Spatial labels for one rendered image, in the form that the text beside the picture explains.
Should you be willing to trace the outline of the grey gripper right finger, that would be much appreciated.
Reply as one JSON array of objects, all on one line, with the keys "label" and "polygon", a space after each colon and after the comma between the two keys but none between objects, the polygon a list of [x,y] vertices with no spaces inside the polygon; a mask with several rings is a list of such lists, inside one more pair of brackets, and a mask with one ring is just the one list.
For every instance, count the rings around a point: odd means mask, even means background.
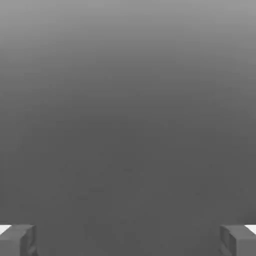
[{"label": "grey gripper right finger", "polygon": [[220,256],[256,256],[256,224],[221,225]]}]

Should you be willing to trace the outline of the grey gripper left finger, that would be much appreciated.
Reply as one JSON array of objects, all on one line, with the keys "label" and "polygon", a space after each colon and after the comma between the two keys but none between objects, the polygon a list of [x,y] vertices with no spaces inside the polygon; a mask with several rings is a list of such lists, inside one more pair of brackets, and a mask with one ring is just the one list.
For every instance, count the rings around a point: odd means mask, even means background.
[{"label": "grey gripper left finger", "polygon": [[0,256],[38,256],[33,224],[0,224]]}]

